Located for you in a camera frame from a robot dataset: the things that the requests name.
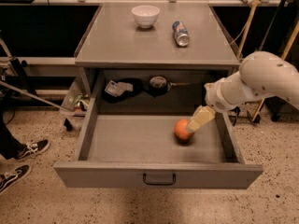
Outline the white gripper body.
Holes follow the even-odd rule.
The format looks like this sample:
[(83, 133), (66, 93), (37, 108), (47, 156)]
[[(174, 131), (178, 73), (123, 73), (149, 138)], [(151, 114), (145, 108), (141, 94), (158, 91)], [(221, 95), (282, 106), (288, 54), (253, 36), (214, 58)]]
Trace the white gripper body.
[(221, 92), (221, 85), (224, 83), (224, 79), (220, 79), (213, 83), (206, 83), (204, 85), (206, 89), (205, 102), (218, 113), (224, 113), (233, 109), (233, 106), (229, 104)]

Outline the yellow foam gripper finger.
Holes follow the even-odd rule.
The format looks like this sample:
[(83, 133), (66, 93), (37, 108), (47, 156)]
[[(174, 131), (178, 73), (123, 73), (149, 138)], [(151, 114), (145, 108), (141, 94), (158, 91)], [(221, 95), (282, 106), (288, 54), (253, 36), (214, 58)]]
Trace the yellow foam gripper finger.
[(189, 133), (195, 133), (206, 123), (212, 121), (216, 116), (216, 112), (209, 106), (198, 106), (189, 119), (186, 130)]

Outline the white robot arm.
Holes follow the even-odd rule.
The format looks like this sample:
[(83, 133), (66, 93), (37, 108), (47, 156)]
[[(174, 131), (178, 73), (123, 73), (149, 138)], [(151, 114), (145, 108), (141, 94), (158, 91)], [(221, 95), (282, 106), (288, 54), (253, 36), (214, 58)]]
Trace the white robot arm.
[(290, 63), (266, 51), (243, 59), (239, 70), (213, 83), (206, 83), (206, 105), (199, 106), (188, 121), (187, 133), (195, 133), (216, 113), (233, 110), (245, 102), (277, 96), (299, 109), (299, 72)]

